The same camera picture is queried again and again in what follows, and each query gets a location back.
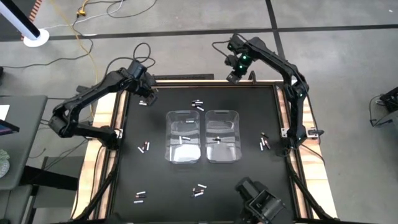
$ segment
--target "white cable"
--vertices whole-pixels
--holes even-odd
[[[115,11],[110,12],[109,14],[113,14],[113,13],[119,11],[119,9],[122,8],[122,4],[123,4],[123,0],[121,0],[119,7],[118,7]],[[97,17],[99,17],[99,16],[106,16],[106,15],[108,15],[108,14],[107,14],[107,13],[103,13],[103,14],[100,14],[100,15],[91,16],[91,17],[89,17],[89,18],[86,18],[86,19],[82,19],[82,20],[80,20],[80,21],[77,21],[75,24],[78,24],[78,23],[81,23],[81,22],[85,22],[85,21],[87,21],[87,20],[94,19],[94,18],[97,18]],[[56,28],[56,27],[72,26],[72,25],[73,25],[73,24],[70,24],[70,25],[67,25],[67,24],[59,24],[59,25],[55,25],[55,26],[51,26],[51,27],[44,27],[44,28],[42,28],[42,29],[46,29],[46,30],[47,30],[47,29],[53,29],[53,28]]]

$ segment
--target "yellow extension cord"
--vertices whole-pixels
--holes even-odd
[[[61,11],[61,9],[57,6],[57,4],[55,3],[54,0],[50,0],[50,3],[52,4],[52,6],[54,7],[55,11],[58,13],[59,16],[62,17],[62,19],[68,24],[68,27],[72,30],[73,34],[76,37],[76,40],[79,43],[79,46],[87,53],[87,55],[90,57],[91,62],[93,62],[93,66],[94,66],[94,73],[95,73],[95,84],[98,83],[98,68],[97,65],[95,64],[94,58],[93,56],[89,53],[89,51],[83,46],[83,43],[81,42],[81,40],[79,39],[78,34],[76,33],[75,30],[73,30],[72,26],[70,25],[67,17],[64,15],[64,13]],[[94,118],[94,114],[93,114],[93,105],[90,105],[90,115]]]
[[[88,1],[89,1],[89,0],[85,0],[85,1],[83,2],[83,5],[81,6],[81,9],[77,11],[77,14],[78,14],[79,16],[86,16],[85,6],[86,6],[86,4],[88,3]]]

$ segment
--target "floor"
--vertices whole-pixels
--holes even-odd
[[[55,0],[70,22],[82,0]],[[114,15],[140,12],[154,0],[125,0]],[[105,12],[107,4],[92,4],[87,16]],[[110,11],[118,8],[118,3]],[[271,50],[296,64],[310,85],[310,96],[322,136],[322,153],[342,220],[396,223],[398,220],[398,132],[393,125],[372,128],[369,100],[398,84],[398,2],[394,0],[157,0],[155,6],[136,17],[113,19],[101,16],[76,25],[93,38],[93,58],[101,78],[110,60],[132,56],[134,47],[147,42],[156,64],[155,75],[214,73],[225,79],[229,68],[211,47],[235,31],[260,37]],[[39,27],[65,24],[44,0],[35,18]],[[48,29],[51,40],[37,49],[21,41],[0,42],[5,54],[0,65],[45,63],[59,57],[83,54],[68,27]],[[137,52],[147,54],[146,49]],[[128,66],[118,61],[111,69]],[[282,77],[261,62],[251,69],[261,79]],[[5,69],[0,94],[69,97],[77,85],[93,85],[90,58],[62,60],[46,67]],[[49,101],[44,119],[59,101]],[[375,116],[385,111],[372,105]],[[86,109],[82,118],[89,115]],[[38,133],[28,164],[40,167],[44,156],[58,156],[81,138],[60,139],[48,129]],[[85,147],[73,153],[83,156]],[[68,218],[68,208],[37,213],[36,223]]]

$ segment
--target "wooden table frame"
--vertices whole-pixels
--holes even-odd
[[[187,83],[190,86],[192,83],[226,83],[226,80],[161,80],[158,81],[159,84],[168,84],[168,83]],[[251,80],[241,80],[240,83],[251,83]],[[258,83],[264,84],[276,84],[282,82],[282,80],[259,80]],[[277,96],[279,101],[279,109],[280,115],[283,121],[283,127],[289,127],[289,119],[288,119],[288,111],[286,108],[288,105],[286,104],[284,93],[281,89],[277,89]],[[98,104],[96,107],[95,117],[93,121],[93,126],[100,127],[104,125],[111,125],[111,122],[114,121],[115,128],[121,128],[123,122],[123,111],[124,106],[126,105],[126,92],[120,94],[119,100],[117,100],[116,93],[110,93],[101,99],[98,100]],[[117,107],[117,114],[113,114],[113,111]],[[306,99],[304,101],[304,109],[303,109],[303,125],[308,129],[314,127],[313,118],[311,114],[311,106]],[[315,152],[321,154],[320,146],[318,144],[318,140],[308,139],[304,143],[304,145],[308,146],[310,149]],[[100,148],[100,142],[97,140],[92,140],[88,143],[85,160],[83,163],[82,171],[80,174],[80,184],[79,184],[79,198],[74,218],[79,216],[79,214],[84,210],[84,208],[89,204],[90,198],[94,196],[96,193],[99,182],[101,180],[101,173],[103,169],[106,169],[106,174],[108,174],[111,170],[111,167],[114,163],[114,157],[116,153],[114,151],[110,152],[109,160],[107,162],[108,166],[103,167],[106,163],[104,161],[105,158],[105,150],[104,147]],[[97,166],[95,167],[96,157],[98,155]],[[333,197],[331,195],[328,177],[326,175],[325,166],[322,160],[310,152],[305,147],[300,146],[299,155],[301,158],[303,173],[306,180],[306,185],[308,190],[311,192],[315,200],[319,203],[320,206],[327,212],[327,214],[332,217],[337,217],[335,204],[333,202]],[[294,153],[290,153],[290,159],[292,161],[293,167],[298,171],[297,164],[300,161],[297,161]],[[307,218],[307,208],[306,203],[303,198],[303,195],[299,188],[295,186],[295,193],[298,201],[298,210],[302,218]],[[106,216],[106,208],[109,197],[109,187],[105,191],[101,203],[98,207],[98,218],[105,218]]]

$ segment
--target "white stand base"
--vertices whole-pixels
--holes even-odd
[[[37,40],[30,40],[29,38],[24,37],[24,44],[28,47],[39,47],[45,44],[49,40],[50,34],[45,29],[39,29],[39,31],[40,36]]]

